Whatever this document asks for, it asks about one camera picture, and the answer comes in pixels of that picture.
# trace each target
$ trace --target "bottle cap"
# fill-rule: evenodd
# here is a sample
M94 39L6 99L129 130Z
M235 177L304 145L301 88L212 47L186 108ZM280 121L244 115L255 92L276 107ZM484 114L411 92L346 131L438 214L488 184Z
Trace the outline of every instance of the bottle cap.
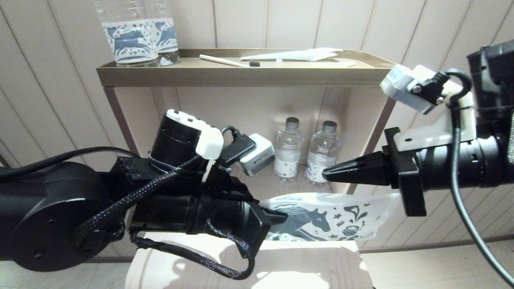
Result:
M286 119L286 128L288 128L288 129L296 129L296 128L298 128L299 124L300 124L300 121L296 117L288 117Z
M324 121L323 122L323 131L326 132L326 133L334 133L336 132L336 128L337 128L337 123L333 122L333 121Z

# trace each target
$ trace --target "metal shelf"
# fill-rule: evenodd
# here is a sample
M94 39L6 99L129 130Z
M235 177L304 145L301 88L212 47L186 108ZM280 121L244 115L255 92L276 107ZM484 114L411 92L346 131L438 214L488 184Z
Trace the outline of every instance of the metal shelf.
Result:
M218 86L218 87L378 87L395 63L366 52L345 50L337 57L308 61L261 61L259 68L231 67L198 58L200 54L240 62L240 57L293 49L183 49L180 63L167 67L97 68L104 87ZM357 65L343 68L341 62Z

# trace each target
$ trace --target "screw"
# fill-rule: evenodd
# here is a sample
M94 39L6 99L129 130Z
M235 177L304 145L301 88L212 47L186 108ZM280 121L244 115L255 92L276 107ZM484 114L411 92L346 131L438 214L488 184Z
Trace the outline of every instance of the screw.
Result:
M43 254L43 252L37 252L36 254L34 254L34 259L35 259L36 261L39 261L39 260L41 260L44 256L45 256L45 254Z
M421 92L421 85L417 84L415 85L412 90L413 93L420 93Z

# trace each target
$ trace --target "wall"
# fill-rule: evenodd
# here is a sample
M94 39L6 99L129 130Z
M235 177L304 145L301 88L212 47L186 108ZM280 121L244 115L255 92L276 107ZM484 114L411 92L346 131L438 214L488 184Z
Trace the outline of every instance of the wall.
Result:
M93 1L0 1L0 155L17 167L76 148L126 148L95 67L112 60ZM512 0L171 0L182 48L364 50L407 66L467 70L482 45L514 38ZM387 127L429 123L397 104ZM116 155L75 161L107 170ZM465 190L485 236L512 233L511 186ZM357 194L387 193L359 186ZM401 208L365 248L468 239L447 191L427 194L427 218ZM132 254L130 248L116 251Z

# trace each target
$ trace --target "printed plastic bag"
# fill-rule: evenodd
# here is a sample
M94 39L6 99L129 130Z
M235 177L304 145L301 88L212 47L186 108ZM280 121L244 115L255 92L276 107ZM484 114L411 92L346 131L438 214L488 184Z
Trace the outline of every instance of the printed plastic bag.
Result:
M399 193L369 196L294 193L261 201L259 206L288 214L286 222L270 228L267 240L369 240L400 199Z

